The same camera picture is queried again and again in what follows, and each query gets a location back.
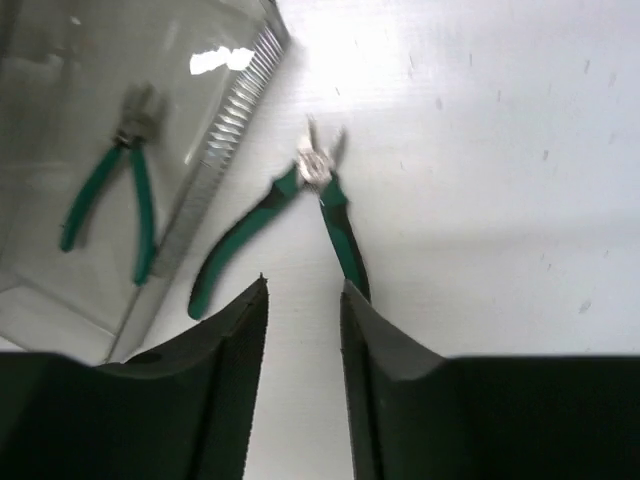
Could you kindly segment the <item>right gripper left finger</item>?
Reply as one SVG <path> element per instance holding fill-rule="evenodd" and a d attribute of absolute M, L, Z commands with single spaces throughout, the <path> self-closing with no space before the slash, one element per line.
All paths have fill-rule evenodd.
<path fill-rule="evenodd" d="M 239 479 L 268 323 L 256 279 L 222 310 L 124 363 L 1 357 L 5 479 Z"/>

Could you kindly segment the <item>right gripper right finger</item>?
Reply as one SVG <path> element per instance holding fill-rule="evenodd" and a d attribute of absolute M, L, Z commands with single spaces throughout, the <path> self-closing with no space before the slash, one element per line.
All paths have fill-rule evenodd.
<path fill-rule="evenodd" d="M 343 288 L 340 336 L 358 479 L 635 479 L 632 355 L 443 357 Z"/>

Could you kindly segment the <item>green handled small pliers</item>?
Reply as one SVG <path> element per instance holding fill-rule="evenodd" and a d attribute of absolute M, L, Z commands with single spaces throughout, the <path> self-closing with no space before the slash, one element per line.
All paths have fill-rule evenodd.
<path fill-rule="evenodd" d="M 146 283 L 156 252 L 155 206 L 145 146 L 159 132 L 165 113 L 164 97 L 149 82 L 132 84 L 125 91 L 111 147 L 97 162 L 75 196 L 62 226 L 58 243 L 65 253 L 75 248 L 76 238 L 123 153 L 128 154 L 138 204 L 139 232 L 132 281 Z"/>

